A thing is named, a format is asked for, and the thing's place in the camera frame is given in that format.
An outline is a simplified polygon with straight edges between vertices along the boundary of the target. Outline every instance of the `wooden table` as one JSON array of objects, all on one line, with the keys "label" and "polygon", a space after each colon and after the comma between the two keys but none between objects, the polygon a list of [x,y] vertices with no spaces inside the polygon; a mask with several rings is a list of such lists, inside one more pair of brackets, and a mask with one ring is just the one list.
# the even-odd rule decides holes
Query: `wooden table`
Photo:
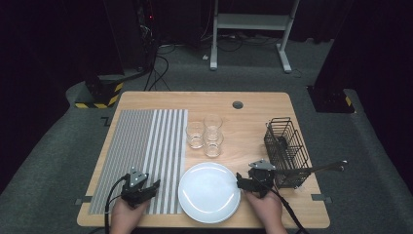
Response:
[{"label": "wooden table", "polygon": [[[233,107],[241,101],[241,109]],[[275,117],[290,117],[295,129],[300,132],[294,109],[285,93],[245,92],[125,92],[122,94],[113,116],[108,135],[97,160],[86,196],[93,196],[102,172],[106,154],[114,135],[121,110],[126,109],[188,109],[188,121],[202,121],[208,113],[223,118],[222,133],[225,140],[222,154],[208,158],[203,150],[186,148],[185,170],[202,162],[224,165],[234,174],[247,177],[249,163],[267,159],[263,137],[266,123]],[[300,188],[283,188],[281,195],[290,204],[296,216],[306,228],[325,228],[329,217],[323,201],[313,201],[312,194],[320,194],[316,176],[310,175]],[[103,214],[88,214],[90,203],[83,203],[78,215],[81,226],[104,226]],[[286,228],[296,228],[288,212],[283,211],[282,222]],[[211,228],[260,228],[262,224],[255,216],[244,195],[237,211],[221,223],[197,222],[186,213],[147,214],[139,223],[142,227],[211,227]]]}]

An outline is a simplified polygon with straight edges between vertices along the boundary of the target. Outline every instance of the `metal basket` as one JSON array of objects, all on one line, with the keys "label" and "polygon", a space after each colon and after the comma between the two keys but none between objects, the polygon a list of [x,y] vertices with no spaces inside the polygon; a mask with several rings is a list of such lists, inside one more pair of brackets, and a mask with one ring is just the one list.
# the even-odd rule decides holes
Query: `metal basket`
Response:
[{"label": "metal basket", "polygon": [[297,188],[310,173],[297,174],[297,169],[307,169],[309,155],[300,134],[290,118],[274,118],[267,124],[264,136],[270,163],[276,167],[275,182],[278,188]]}]

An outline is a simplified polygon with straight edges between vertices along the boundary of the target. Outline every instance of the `human hand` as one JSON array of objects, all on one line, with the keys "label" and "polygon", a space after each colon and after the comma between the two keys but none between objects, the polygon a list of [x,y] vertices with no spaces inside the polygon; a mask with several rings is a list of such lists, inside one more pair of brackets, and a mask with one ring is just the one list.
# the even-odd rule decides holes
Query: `human hand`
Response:
[{"label": "human hand", "polygon": [[256,197],[250,191],[244,191],[244,194],[264,225],[267,234],[287,233],[282,225],[282,201],[276,194],[269,191],[263,198]]},{"label": "human hand", "polygon": [[150,200],[143,202],[137,208],[131,208],[122,198],[116,200],[111,216],[111,234],[130,234],[143,216]]}]

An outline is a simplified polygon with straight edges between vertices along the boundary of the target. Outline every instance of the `white plate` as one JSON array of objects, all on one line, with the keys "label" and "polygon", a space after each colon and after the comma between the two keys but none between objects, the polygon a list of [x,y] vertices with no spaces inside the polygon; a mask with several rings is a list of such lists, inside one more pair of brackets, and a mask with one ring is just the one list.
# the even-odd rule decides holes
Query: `white plate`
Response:
[{"label": "white plate", "polygon": [[241,200],[237,179],[216,163],[198,164],[179,182],[178,199],[183,211],[196,221],[221,222],[230,217]]}]

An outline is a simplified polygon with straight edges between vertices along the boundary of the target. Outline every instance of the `striped fabric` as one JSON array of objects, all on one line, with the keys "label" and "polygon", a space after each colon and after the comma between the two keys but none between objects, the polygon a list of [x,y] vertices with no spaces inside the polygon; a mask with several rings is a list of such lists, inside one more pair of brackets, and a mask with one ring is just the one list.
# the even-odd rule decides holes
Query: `striped fabric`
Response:
[{"label": "striped fabric", "polygon": [[[187,119],[185,109],[122,110],[89,213],[104,214],[111,187],[135,167],[149,174],[143,187],[161,180],[147,213],[181,214],[177,188],[184,173]],[[121,194],[122,185],[118,184],[112,197]]]}]

